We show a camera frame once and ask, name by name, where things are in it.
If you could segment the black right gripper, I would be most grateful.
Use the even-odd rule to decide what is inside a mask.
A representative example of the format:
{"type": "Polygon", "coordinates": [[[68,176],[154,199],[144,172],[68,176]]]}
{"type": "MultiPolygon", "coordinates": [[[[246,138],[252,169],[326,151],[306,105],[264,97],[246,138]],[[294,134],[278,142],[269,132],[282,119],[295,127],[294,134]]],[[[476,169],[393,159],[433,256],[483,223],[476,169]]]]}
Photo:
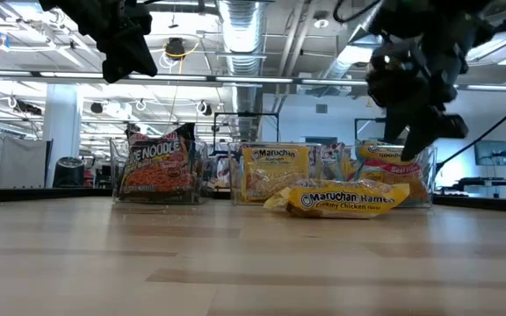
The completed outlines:
{"type": "Polygon", "coordinates": [[[469,129],[458,114],[440,111],[457,96],[453,87],[468,71],[470,50],[490,41],[495,28],[479,17],[436,17],[419,39],[385,44],[374,51],[366,75],[368,95],[386,108],[384,141],[395,143],[409,128],[401,159],[413,160],[439,138],[464,139],[469,129]]]}

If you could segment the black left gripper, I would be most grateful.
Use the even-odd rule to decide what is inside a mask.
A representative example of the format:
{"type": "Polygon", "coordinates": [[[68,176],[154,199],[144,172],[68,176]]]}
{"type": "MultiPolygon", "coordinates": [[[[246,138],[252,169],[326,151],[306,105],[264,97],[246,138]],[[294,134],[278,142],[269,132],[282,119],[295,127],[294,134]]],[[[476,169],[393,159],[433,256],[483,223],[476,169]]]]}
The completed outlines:
{"type": "Polygon", "coordinates": [[[59,8],[76,22],[82,35],[105,48],[103,78],[115,83],[131,71],[155,76],[157,66],[144,39],[152,17],[137,0],[38,0],[43,11],[59,8]]]}

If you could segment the black fire noodle pack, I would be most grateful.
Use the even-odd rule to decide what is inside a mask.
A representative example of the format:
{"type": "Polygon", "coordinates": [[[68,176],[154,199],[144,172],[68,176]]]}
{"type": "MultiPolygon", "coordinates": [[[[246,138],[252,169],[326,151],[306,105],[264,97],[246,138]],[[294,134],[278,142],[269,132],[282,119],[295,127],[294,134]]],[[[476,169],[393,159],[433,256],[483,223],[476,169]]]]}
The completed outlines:
{"type": "Polygon", "coordinates": [[[185,123],[162,137],[152,138],[130,125],[126,130],[128,157],[118,186],[119,200],[191,202],[195,188],[194,132],[195,125],[185,123]]]}

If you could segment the yellow Maruchan ramen pack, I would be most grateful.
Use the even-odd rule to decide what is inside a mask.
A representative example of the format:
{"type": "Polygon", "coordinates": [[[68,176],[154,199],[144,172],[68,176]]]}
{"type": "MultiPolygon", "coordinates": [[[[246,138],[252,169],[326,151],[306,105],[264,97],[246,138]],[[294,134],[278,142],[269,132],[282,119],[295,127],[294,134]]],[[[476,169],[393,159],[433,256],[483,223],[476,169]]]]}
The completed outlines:
{"type": "Polygon", "coordinates": [[[309,177],[310,147],[260,143],[245,147],[241,196],[244,203],[263,203],[276,192],[309,177]]]}
{"type": "Polygon", "coordinates": [[[409,193],[407,183],[301,179],[268,198],[264,207],[284,207],[302,218],[372,219],[399,206],[409,193]]]}

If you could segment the thin black diagonal pole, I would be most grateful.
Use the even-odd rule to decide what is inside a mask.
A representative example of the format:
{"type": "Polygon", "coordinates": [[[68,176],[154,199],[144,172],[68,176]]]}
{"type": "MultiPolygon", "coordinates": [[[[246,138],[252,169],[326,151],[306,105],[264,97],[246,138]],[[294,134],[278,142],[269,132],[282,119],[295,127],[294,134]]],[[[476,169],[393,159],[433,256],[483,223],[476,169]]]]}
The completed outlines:
{"type": "Polygon", "coordinates": [[[506,121],[506,115],[503,116],[501,119],[499,119],[497,122],[495,122],[489,129],[487,129],[483,134],[481,134],[477,139],[473,140],[448,158],[444,159],[441,162],[437,162],[437,167],[441,169],[447,162],[451,161],[452,159],[456,158],[460,154],[463,154],[465,151],[467,151],[468,148],[473,147],[476,143],[483,140],[486,136],[488,136],[490,133],[492,133],[498,126],[500,126],[502,123],[506,121]]]}

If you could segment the black background desk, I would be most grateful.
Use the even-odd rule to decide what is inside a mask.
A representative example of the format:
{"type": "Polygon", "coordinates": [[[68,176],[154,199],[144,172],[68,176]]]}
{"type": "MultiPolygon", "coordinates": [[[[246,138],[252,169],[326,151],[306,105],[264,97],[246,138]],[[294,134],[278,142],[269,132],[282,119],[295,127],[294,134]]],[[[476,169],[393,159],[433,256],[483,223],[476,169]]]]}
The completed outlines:
{"type": "Polygon", "coordinates": [[[470,197],[472,194],[485,193],[492,198],[501,196],[501,188],[506,187],[502,177],[464,177],[449,186],[437,187],[441,195],[470,197]]]}

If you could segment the white building column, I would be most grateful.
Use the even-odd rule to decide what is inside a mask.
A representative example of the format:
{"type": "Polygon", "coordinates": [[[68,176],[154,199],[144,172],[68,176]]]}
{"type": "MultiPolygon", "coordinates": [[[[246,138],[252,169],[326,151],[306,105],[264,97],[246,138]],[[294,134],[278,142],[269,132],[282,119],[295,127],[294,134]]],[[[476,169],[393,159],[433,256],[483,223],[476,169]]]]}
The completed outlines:
{"type": "Polygon", "coordinates": [[[80,147],[83,95],[74,84],[48,84],[44,110],[43,140],[51,140],[48,173],[62,157],[77,157],[80,147]]]}

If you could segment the black cylindrical bin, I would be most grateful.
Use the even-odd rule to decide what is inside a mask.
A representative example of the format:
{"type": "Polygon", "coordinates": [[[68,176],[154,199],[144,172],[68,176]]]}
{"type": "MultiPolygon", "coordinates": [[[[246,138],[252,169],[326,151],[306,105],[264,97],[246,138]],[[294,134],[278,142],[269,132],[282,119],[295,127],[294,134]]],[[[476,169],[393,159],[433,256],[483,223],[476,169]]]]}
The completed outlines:
{"type": "Polygon", "coordinates": [[[78,188],[84,183],[84,162],[76,157],[62,157],[55,164],[54,188],[78,188]]]}

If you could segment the long ceiling light bar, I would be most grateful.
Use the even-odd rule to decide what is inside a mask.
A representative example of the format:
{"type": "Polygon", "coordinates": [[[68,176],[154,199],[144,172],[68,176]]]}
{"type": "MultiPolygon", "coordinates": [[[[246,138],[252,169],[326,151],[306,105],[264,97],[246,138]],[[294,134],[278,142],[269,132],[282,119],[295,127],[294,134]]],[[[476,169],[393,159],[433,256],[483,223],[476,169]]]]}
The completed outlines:
{"type": "MultiPolygon", "coordinates": [[[[2,81],[26,81],[42,83],[106,83],[100,73],[87,72],[60,72],[60,71],[22,71],[0,70],[2,81]]],[[[134,85],[164,85],[167,83],[182,83],[192,86],[205,84],[230,84],[252,85],[256,87],[262,84],[283,85],[308,85],[308,86],[339,86],[339,87],[366,87],[367,83],[362,80],[346,79],[309,79],[298,77],[254,77],[254,76],[226,76],[226,75],[178,75],[165,74],[153,77],[140,74],[131,74],[121,78],[117,84],[134,85]]],[[[502,84],[455,84],[457,90],[506,92],[506,85],[502,84]]]]}

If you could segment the grey partition screen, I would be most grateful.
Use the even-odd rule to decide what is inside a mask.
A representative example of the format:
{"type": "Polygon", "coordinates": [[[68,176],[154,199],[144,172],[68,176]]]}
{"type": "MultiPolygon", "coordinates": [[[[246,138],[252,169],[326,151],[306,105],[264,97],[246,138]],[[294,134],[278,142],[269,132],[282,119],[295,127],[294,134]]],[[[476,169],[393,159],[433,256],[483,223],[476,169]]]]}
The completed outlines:
{"type": "Polygon", "coordinates": [[[0,139],[0,189],[44,188],[47,146],[44,140],[0,139]]]}

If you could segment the black gantry frame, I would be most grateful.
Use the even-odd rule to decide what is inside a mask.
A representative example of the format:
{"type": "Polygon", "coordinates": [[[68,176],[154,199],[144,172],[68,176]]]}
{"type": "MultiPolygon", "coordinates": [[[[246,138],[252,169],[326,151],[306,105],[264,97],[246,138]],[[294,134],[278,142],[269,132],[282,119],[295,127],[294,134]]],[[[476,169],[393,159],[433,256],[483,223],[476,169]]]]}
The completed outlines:
{"type": "Polygon", "coordinates": [[[282,149],[283,146],[278,142],[280,140],[280,124],[279,124],[279,114],[275,112],[262,113],[262,112],[250,112],[250,111],[238,111],[238,112],[216,112],[213,115],[213,152],[210,156],[216,156],[218,154],[236,154],[238,150],[244,149],[246,147],[252,148],[269,148],[269,149],[282,149]],[[231,142],[228,144],[228,149],[225,151],[218,150],[216,148],[217,143],[217,132],[218,132],[218,124],[217,118],[220,115],[229,116],[232,119],[245,119],[245,120],[254,120],[259,119],[260,117],[274,117],[276,119],[276,142],[255,142],[255,141],[237,141],[231,142]]]}
{"type": "Polygon", "coordinates": [[[354,119],[354,140],[356,142],[360,142],[359,134],[370,124],[370,123],[380,123],[385,124],[385,118],[355,118],[354,119]]]}

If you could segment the wall monitor screen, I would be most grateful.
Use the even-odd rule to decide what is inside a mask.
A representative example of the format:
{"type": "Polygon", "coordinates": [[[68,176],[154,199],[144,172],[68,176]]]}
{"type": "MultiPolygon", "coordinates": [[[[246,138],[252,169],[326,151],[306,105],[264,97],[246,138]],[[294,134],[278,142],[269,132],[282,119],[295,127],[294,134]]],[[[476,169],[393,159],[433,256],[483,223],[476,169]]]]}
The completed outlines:
{"type": "Polygon", "coordinates": [[[476,165],[506,166],[506,140],[481,140],[473,151],[476,165]]]}

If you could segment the silver ventilation duct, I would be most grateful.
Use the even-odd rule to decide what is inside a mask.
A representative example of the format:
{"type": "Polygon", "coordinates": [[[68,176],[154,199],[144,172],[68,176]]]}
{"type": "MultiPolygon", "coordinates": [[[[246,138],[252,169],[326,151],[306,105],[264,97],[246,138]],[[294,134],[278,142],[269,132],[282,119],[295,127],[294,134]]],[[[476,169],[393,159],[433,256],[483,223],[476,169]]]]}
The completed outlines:
{"type": "MultiPolygon", "coordinates": [[[[360,17],[365,18],[363,22],[358,23],[353,33],[347,40],[345,47],[340,50],[336,58],[330,65],[317,77],[317,79],[327,81],[350,80],[347,72],[353,66],[365,67],[372,56],[372,51],[381,43],[382,39],[378,35],[371,34],[369,24],[375,17],[379,4],[383,0],[372,0],[372,2],[359,12],[354,13],[349,18],[339,18],[349,21],[360,17]]],[[[351,86],[313,86],[307,90],[306,94],[312,97],[344,97],[351,93],[351,86]]]]}
{"type": "MultiPolygon", "coordinates": [[[[244,54],[262,52],[262,30],[266,4],[249,0],[217,0],[222,19],[222,38],[226,52],[234,54],[226,59],[228,73],[233,76],[258,76],[261,73],[261,59],[246,57],[244,54]]],[[[257,88],[233,87],[233,110],[260,112],[257,106],[257,88]]],[[[236,120],[239,140],[257,138],[258,118],[236,120]]]]}

